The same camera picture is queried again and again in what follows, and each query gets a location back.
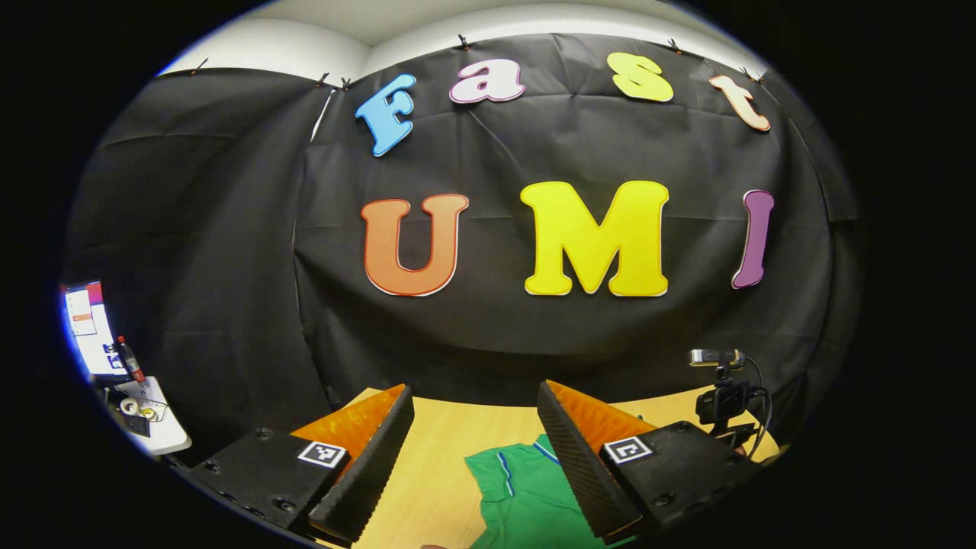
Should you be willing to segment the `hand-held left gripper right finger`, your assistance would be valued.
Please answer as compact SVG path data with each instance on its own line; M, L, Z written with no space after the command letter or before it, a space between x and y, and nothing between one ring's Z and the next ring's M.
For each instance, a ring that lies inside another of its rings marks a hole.
M652 426L552 380L536 410L590 531L605 544L661 534L761 470L691 422Z

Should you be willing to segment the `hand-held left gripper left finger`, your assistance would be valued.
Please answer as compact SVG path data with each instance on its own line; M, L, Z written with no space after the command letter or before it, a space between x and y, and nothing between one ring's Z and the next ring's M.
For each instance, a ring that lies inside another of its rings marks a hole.
M353 544L375 513L414 416L410 387L396 385L290 433L254 429L186 477L266 525Z

